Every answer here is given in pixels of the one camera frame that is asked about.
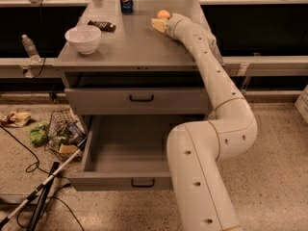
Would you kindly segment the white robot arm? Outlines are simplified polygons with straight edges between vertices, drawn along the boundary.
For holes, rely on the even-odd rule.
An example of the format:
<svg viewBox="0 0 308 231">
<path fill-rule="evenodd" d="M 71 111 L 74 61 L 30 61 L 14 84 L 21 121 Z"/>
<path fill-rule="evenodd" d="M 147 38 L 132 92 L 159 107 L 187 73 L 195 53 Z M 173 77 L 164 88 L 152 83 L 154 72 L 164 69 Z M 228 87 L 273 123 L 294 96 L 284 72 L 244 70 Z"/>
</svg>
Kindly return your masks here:
<svg viewBox="0 0 308 231">
<path fill-rule="evenodd" d="M 251 148 L 257 137 L 255 116 L 215 56 L 210 30 L 179 13 L 157 16 L 151 23 L 192 54 L 216 113 L 212 120 L 182 123 L 167 137 L 167 162 L 183 230 L 244 231 L 217 160 Z"/>
</svg>

